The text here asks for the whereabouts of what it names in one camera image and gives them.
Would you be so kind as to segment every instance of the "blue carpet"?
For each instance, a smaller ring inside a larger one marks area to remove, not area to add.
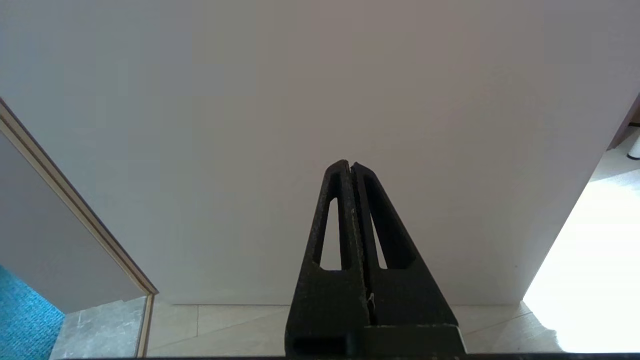
[[[0,359],[48,360],[65,315],[0,266]]]

